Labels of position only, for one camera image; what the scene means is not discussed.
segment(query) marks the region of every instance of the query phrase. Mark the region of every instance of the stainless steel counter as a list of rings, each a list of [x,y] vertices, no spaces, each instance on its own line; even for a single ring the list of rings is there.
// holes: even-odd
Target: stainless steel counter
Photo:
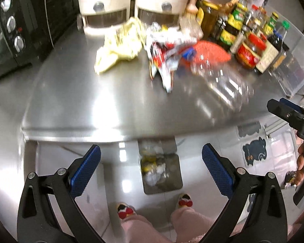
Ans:
[[[116,142],[205,132],[268,114],[271,98],[284,96],[268,74],[258,76],[236,66],[254,88],[241,112],[232,112],[208,89],[205,81],[180,68],[173,92],[161,78],[149,77],[142,50],[133,61],[122,61],[109,71],[94,72],[96,50],[102,39],[86,38],[71,29],[42,66],[22,129],[32,140],[61,142]]]
[[[151,82],[145,51],[97,75],[102,44],[71,28],[40,67],[0,81],[0,220],[13,236],[24,177],[35,170],[33,141],[101,143],[213,131],[268,115],[267,101],[284,96],[268,74],[257,76],[235,61],[255,91],[236,113],[182,68],[167,94],[160,77]],[[31,141],[25,146],[25,140]]]
[[[20,125],[39,70],[23,68],[0,80],[0,220],[14,237],[28,163]]]

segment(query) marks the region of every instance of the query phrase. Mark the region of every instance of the soy sauce bottle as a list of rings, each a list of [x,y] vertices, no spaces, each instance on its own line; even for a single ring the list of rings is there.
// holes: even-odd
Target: soy sauce bottle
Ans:
[[[268,42],[270,42],[274,48],[278,50],[278,52],[280,52],[283,48],[283,41],[287,35],[287,30],[289,27],[289,22],[283,21],[278,31],[267,38]]]
[[[266,50],[263,52],[261,60],[256,65],[256,70],[260,73],[264,73],[267,68],[272,64],[275,58],[278,56],[283,47],[283,41],[286,37],[287,30],[289,29],[289,22],[283,21],[278,31],[275,31],[267,38]]]

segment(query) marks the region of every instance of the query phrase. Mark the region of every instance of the yellow cloth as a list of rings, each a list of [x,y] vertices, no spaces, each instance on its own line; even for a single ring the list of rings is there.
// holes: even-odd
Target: yellow cloth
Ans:
[[[145,44],[145,29],[141,20],[131,17],[119,29],[111,28],[105,35],[104,46],[96,56],[95,72],[100,74],[118,60],[132,60]]]

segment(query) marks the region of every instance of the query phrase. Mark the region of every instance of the pink pants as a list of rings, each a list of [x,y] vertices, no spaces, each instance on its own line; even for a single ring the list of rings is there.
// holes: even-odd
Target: pink pants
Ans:
[[[172,213],[171,222],[177,233],[177,243],[182,243],[205,234],[214,220],[195,212],[190,207],[183,207]],[[141,215],[134,214],[125,218],[122,220],[122,227],[128,243],[171,243]]]

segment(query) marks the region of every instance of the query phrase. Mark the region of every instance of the red jar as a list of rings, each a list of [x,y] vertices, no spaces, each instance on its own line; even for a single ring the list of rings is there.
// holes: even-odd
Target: red jar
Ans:
[[[237,51],[236,58],[245,68],[254,69],[266,48],[266,44],[259,37],[254,33],[249,33],[248,38]]]

